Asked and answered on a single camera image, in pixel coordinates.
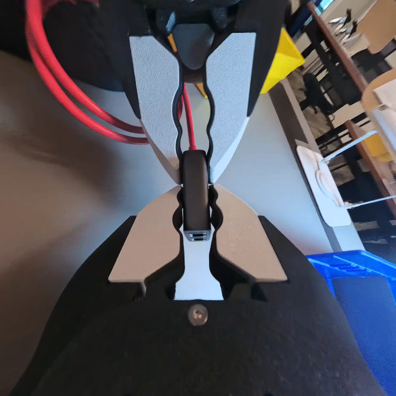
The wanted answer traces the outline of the white flat tray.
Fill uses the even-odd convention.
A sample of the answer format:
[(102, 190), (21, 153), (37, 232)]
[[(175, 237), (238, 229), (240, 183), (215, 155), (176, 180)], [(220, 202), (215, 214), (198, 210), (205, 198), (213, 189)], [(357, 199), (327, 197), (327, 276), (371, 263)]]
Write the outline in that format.
[(303, 146), (297, 146), (296, 151), (324, 222), (330, 227), (352, 225), (329, 167), (322, 162), (322, 155)]

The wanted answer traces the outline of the beige wooden chair back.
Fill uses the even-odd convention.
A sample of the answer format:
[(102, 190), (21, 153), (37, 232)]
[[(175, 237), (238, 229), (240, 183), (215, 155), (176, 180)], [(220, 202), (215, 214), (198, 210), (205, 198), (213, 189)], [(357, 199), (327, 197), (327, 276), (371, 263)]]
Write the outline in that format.
[(383, 50), (396, 36), (396, 2), (376, 1), (358, 21), (357, 32), (367, 38), (370, 53)]
[(393, 156), (396, 151), (396, 70), (375, 78), (362, 95), (362, 106), (384, 136)]

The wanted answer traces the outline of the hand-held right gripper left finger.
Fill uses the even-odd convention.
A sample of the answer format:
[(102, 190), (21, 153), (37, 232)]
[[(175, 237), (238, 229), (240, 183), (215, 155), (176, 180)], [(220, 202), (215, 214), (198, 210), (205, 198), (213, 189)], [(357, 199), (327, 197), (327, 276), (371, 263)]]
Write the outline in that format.
[(110, 283), (134, 283), (145, 297), (174, 300), (176, 283), (185, 272), (181, 190), (172, 188), (136, 215), (108, 277)]

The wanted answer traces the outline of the black ethernet port adapter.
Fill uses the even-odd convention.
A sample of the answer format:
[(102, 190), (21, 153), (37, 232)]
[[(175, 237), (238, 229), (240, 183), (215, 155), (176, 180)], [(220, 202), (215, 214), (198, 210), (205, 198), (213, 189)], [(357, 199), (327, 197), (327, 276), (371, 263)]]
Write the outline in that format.
[(190, 242), (207, 242), (211, 219), (205, 151), (184, 151), (182, 182), (183, 233)]

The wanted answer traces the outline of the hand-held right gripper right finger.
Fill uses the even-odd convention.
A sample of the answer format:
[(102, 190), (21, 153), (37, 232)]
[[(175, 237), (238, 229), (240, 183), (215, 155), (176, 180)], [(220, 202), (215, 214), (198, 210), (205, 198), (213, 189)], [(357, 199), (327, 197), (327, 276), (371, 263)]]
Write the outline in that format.
[(220, 184), (210, 186), (210, 271), (223, 299), (265, 299), (260, 285), (288, 281), (258, 214)]

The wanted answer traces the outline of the yellow plastic bin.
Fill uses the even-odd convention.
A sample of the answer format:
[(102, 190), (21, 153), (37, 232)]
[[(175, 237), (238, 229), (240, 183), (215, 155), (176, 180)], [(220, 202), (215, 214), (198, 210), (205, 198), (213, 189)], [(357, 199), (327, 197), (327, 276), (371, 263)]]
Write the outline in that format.
[(295, 69), (302, 66), (304, 62), (304, 57), (301, 55), (286, 29), (283, 27), (280, 32), (280, 38), (274, 59), (260, 94), (267, 93)]

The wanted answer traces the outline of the black office chair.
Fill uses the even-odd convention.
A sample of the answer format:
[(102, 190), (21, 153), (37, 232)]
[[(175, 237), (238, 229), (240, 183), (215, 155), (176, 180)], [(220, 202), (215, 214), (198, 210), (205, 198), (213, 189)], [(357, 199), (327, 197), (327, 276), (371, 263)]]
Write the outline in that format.
[(311, 107), (315, 114), (319, 109), (326, 116), (332, 115), (335, 111), (334, 106), (326, 99), (317, 78), (311, 73), (306, 73), (303, 75), (303, 81), (306, 98), (299, 103), (301, 111)]

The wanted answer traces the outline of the blue plastic bin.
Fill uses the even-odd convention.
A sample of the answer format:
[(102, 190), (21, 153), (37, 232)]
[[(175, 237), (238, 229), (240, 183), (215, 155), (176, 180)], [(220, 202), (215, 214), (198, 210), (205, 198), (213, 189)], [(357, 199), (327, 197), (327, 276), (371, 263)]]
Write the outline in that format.
[(396, 268), (365, 250), (307, 255), (339, 302), (387, 395), (396, 394)]

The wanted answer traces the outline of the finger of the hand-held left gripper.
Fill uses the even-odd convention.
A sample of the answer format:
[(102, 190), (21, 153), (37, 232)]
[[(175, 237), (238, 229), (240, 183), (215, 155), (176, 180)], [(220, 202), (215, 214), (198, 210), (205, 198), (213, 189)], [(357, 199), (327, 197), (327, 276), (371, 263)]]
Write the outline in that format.
[(130, 36), (129, 40), (140, 124), (163, 168), (180, 185), (177, 103), (182, 84), (178, 59), (153, 36)]
[(250, 117), (248, 104), (256, 33), (231, 33), (207, 58), (205, 88), (211, 114), (209, 181), (214, 184), (228, 166)]

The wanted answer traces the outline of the brown edged table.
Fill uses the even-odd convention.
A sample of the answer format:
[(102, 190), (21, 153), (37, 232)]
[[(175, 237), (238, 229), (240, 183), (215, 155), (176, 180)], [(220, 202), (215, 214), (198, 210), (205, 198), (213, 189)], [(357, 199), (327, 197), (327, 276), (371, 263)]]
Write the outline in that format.
[(319, 30), (322, 32), (324, 35), (325, 39), (329, 43), (329, 47), (336, 53), (336, 55), (339, 57), (340, 62), (343, 64), (344, 68), (346, 69), (346, 72), (349, 74), (349, 76), (352, 78), (354, 84), (357, 86), (359, 89), (360, 93), (363, 94), (365, 89), (368, 86), (368, 83), (364, 79), (364, 77), (361, 75), (361, 73), (358, 71), (354, 63), (352, 62), (351, 57), (347, 54), (345, 51), (344, 47), (342, 47), (339, 42), (335, 39), (334, 35), (330, 32), (328, 29), (326, 23), (322, 19), (321, 16), (318, 15), (315, 9), (314, 2), (311, 1), (307, 5), (313, 20), (317, 24)]

